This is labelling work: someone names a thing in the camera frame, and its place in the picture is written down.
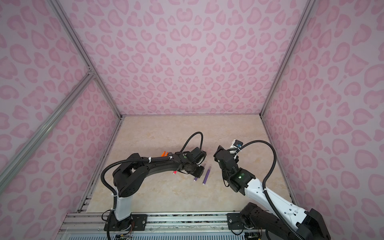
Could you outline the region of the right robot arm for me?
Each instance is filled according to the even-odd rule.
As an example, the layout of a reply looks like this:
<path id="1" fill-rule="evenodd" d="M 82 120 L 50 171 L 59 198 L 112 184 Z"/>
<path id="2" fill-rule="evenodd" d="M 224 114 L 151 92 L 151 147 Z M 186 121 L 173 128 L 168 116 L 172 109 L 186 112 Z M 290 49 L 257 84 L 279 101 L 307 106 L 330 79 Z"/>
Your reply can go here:
<path id="1" fill-rule="evenodd" d="M 246 229 L 262 228 L 283 240 L 329 240 L 323 216 L 315 209 L 309 211 L 290 203 L 266 186 L 249 171 L 238 166 L 239 149 L 219 146 L 214 154 L 222 170 L 224 182 L 236 193 L 254 200 L 240 212 Z"/>

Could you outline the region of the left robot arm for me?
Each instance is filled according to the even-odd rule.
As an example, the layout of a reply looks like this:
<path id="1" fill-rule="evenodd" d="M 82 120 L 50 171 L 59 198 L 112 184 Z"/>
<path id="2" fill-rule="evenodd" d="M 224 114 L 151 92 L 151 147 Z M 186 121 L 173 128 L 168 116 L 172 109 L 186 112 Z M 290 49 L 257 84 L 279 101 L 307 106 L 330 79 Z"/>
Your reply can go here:
<path id="1" fill-rule="evenodd" d="M 161 157 L 141 157 L 132 154 L 127 159 L 105 167 L 100 175 L 102 184 L 112 192 L 113 207 L 107 223 L 118 225 L 132 221 L 132 197 L 146 177 L 163 172 L 183 172 L 200 178 L 207 153 L 196 147 L 192 151 L 165 153 Z"/>

